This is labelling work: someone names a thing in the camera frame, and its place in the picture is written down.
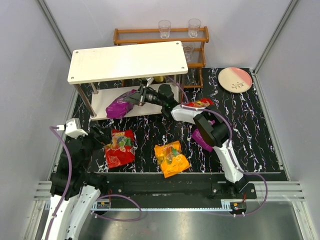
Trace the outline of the red candy bag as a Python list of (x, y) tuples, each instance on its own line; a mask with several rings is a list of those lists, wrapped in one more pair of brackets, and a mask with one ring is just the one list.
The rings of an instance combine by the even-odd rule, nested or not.
[(186, 103), (185, 105), (188, 107), (194, 107), (194, 108), (204, 108), (208, 107), (209, 105), (213, 105), (213, 101), (210, 98), (202, 98), (197, 101), (192, 101), (189, 103)]
[(117, 168), (134, 162), (134, 133), (132, 130), (111, 131), (111, 143), (104, 147), (105, 159), (109, 169)]

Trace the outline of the purple candy bag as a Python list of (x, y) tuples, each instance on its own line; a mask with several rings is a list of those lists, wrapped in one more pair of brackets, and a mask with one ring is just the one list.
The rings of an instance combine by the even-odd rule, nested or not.
[(122, 119), (133, 108), (134, 104), (124, 101), (124, 98), (135, 93), (136, 90), (127, 91), (118, 96), (110, 105), (105, 109), (106, 117), (109, 119)]
[(211, 153), (214, 149), (209, 146), (204, 139), (202, 138), (200, 132), (198, 129), (196, 129), (192, 135), (191, 138), (198, 144), (200, 145), (204, 150), (208, 151), (209, 153)]

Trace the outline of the orange mango candy bag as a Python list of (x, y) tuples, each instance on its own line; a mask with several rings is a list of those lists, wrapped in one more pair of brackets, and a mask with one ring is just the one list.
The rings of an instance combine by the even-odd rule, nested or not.
[(187, 158), (182, 154), (180, 142), (174, 141), (154, 147), (155, 157), (165, 178), (172, 177), (191, 167)]

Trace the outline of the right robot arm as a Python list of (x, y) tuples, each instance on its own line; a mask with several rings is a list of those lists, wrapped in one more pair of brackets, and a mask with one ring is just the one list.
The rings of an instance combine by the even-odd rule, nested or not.
[(161, 85), (158, 91), (142, 84), (138, 90), (126, 96), (124, 101), (136, 106), (143, 106), (145, 103), (157, 105), (167, 118), (196, 125), (200, 136), (213, 148), (223, 167), (226, 186), (222, 193), (233, 198), (248, 197), (251, 194), (249, 180), (233, 149), (231, 127), (214, 105), (192, 107), (178, 103), (168, 84)]

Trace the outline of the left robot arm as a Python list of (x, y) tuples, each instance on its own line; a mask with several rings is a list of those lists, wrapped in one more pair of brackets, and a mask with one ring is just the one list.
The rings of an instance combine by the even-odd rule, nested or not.
[(109, 137), (97, 127), (87, 135), (61, 140), (63, 147), (55, 171), (50, 176), (49, 215), (43, 240), (77, 240), (92, 205), (108, 188), (106, 177), (89, 172), (93, 153), (101, 150)]

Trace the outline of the yellow object behind shelf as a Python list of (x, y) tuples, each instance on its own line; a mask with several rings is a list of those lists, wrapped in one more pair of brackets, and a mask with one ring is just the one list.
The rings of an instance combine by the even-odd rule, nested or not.
[(163, 83), (163, 82), (165, 82), (165, 77), (164, 76), (155, 76), (154, 81), (156, 83)]

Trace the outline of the white two-tier shelf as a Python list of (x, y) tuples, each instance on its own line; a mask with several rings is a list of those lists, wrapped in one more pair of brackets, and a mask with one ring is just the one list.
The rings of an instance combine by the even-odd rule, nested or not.
[(132, 87), (101, 89), (88, 100), (82, 84), (147, 77), (184, 75), (188, 72), (181, 41), (78, 49), (72, 54), (67, 81), (77, 88), (90, 118), (107, 119), (106, 107)]

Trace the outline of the clear glass lower rack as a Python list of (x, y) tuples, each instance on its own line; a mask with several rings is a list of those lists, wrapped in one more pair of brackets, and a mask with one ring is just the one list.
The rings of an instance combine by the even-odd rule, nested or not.
[(193, 58), (195, 48), (192, 45), (183, 45), (183, 52), (186, 61), (189, 63)]

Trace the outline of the brown wooden rack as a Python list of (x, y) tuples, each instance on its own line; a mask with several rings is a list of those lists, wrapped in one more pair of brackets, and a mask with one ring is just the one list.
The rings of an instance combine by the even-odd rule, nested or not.
[(148, 44), (158, 42), (181, 41), (182, 43), (194, 45), (194, 52), (191, 60), (187, 63), (191, 69), (191, 77), (183, 84), (184, 88), (202, 88), (204, 80), (202, 77), (203, 68), (206, 66), (205, 44), (209, 43), (210, 35), (206, 26), (201, 27), (197, 37), (189, 36), (188, 28), (172, 28), (169, 38), (162, 39), (160, 30), (157, 28), (143, 29), (118, 29), (114, 30), (113, 43), (117, 46), (132, 44)]

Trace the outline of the clear glass left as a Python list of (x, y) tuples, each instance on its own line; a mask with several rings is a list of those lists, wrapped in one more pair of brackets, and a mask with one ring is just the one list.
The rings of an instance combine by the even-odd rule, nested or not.
[(169, 20), (160, 20), (158, 22), (159, 35), (161, 39), (168, 39), (171, 33), (171, 22)]

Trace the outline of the clear glass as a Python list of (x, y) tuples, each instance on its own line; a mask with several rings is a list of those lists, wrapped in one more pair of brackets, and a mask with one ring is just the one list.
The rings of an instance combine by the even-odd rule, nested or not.
[(192, 18), (188, 21), (188, 36), (196, 38), (201, 27), (201, 21), (197, 18)]
[(168, 39), (171, 33), (171, 22), (169, 20), (160, 20), (158, 22), (159, 35), (161, 39)]

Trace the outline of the clear glass right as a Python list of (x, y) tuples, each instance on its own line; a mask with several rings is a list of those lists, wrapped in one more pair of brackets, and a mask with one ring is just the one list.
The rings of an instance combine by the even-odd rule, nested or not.
[(197, 18), (192, 18), (188, 21), (188, 36), (196, 38), (201, 27), (201, 21)]

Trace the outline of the pink cream ceramic plate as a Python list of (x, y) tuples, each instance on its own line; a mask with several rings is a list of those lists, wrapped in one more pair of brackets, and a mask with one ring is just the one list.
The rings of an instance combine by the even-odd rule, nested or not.
[(230, 93), (240, 94), (248, 91), (253, 84), (252, 77), (237, 67), (227, 67), (218, 74), (218, 82)]

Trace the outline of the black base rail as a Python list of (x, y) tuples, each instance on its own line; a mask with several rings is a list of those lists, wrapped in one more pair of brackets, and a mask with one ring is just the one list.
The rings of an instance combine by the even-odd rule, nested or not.
[(250, 173), (245, 175), (251, 194), (248, 197), (233, 198), (230, 194), (223, 194), (226, 189), (226, 179), (223, 173), (179, 173), (164, 178), (161, 173), (130, 173), (111, 172), (73, 173), (71, 182), (67, 187), (66, 197), (70, 198), (80, 193), (83, 186), (92, 186), (99, 189), (102, 194), (123, 194), (126, 196), (146, 195), (200, 195), (209, 199), (243, 199), (255, 200), (258, 196), (258, 187), (254, 183), (270, 185), (272, 182), (286, 181), (283, 173), (261, 173), (259, 176)]

